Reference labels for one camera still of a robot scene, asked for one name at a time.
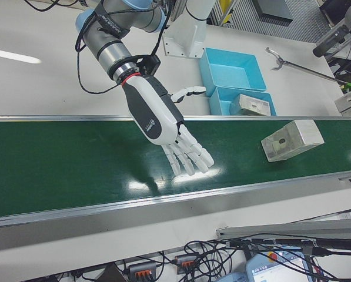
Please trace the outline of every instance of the black connector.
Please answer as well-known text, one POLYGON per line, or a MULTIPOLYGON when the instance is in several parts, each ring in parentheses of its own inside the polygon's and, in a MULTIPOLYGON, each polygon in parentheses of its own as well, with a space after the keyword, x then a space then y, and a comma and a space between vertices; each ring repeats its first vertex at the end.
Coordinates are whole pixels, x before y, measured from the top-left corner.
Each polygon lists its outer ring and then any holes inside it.
POLYGON ((157 266, 155 263, 131 264, 127 269, 127 275, 131 282, 154 282, 156 279, 157 266))
POLYGON ((317 256, 325 257, 333 254, 330 250, 321 248, 321 247, 304 247, 302 248, 302 253, 306 256, 317 256))
POLYGON ((195 264, 195 260, 197 259, 199 253, 193 254, 182 254, 180 256, 176 256, 175 259, 172 261, 177 265, 177 274, 185 274, 188 272, 190 267, 195 264))

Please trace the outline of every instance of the blue plastic tray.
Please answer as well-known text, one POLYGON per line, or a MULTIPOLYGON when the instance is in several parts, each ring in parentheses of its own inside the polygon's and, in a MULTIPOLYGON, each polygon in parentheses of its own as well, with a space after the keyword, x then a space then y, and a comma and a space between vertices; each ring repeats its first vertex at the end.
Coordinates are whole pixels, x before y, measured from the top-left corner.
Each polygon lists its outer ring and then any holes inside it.
POLYGON ((217 86, 255 91, 267 89, 254 55, 206 48, 199 67, 208 97, 217 86))
POLYGON ((260 91, 226 87, 217 87, 212 97, 210 97, 209 105, 211 114, 217 116, 230 116, 230 104, 239 94, 244 94, 269 102, 270 113, 272 116, 276 116, 276 110, 270 94, 260 91))

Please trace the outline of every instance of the green conveyor belt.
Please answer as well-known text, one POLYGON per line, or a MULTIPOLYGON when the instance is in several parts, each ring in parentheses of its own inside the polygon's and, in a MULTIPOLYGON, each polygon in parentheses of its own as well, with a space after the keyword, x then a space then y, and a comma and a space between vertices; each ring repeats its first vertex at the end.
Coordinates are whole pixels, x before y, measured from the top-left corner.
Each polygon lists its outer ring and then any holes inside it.
POLYGON ((0 217, 351 171, 351 120, 317 120, 324 145, 269 163, 260 141, 288 122, 188 121, 215 165, 176 178, 133 121, 0 122, 0 217))

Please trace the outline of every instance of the floor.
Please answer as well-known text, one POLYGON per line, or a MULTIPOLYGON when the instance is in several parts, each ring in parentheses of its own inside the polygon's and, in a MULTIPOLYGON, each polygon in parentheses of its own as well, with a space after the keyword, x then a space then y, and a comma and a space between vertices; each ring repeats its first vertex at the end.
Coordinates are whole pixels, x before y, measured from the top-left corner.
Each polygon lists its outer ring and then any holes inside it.
MULTIPOLYGON (((294 17, 289 26, 274 19, 260 18, 252 0, 240 0, 226 27, 310 43, 317 42, 330 30, 315 0, 285 1, 294 17)), ((212 12, 212 22, 216 23, 221 14, 217 2, 212 12)))

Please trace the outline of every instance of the robot finger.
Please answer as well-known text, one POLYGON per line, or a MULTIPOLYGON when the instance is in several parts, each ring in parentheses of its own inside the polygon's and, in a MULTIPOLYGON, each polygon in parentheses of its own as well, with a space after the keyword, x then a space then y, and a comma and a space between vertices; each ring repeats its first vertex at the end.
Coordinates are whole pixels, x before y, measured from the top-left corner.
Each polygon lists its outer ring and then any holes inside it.
POLYGON ((187 96, 200 95, 206 92, 206 88, 204 86, 187 87, 186 90, 187 96))
POLYGON ((185 125, 180 126, 179 133, 180 134, 177 138, 178 140, 183 141, 187 147, 190 147, 192 152, 196 153, 208 167, 214 165, 215 161, 213 160, 212 156, 205 148, 201 146, 201 144, 198 143, 196 138, 191 135, 185 125))
POLYGON ((170 144, 170 148, 174 151, 174 154, 178 157, 180 162, 183 164, 186 172, 189 175, 194 175, 195 169, 193 168, 193 164, 192 164, 191 160, 188 159, 187 155, 184 154, 183 152, 181 152, 181 150, 179 150, 179 148, 178 148, 178 145, 175 143, 170 144))
POLYGON ((174 103, 181 103, 181 101, 183 101, 186 95, 187 95, 187 89, 183 88, 180 91, 171 95, 171 101, 173 101, 174 103))
POLYGON ((174 154, 174 151, 170 148, 169 145, 162 145, 162 149, 165 152, 165 155, 169 160, 169 163, 171 165, 171 168, 172 168, 175 176, 180 175, 180 164, 179 164, 178 160, 176 159, 176 155, 174 154))
POLYGON ((208 171, 208 166, 205 164, 205 162, 200 158, 198 154, 192 151, 190 147, 187 147, 186 144, 182 140, 178 141, 178 146, 180 149, 186 153, 187 157, 189 157, 195 165, 198 167, 198 169, 202 173, 206 173, 208 171))

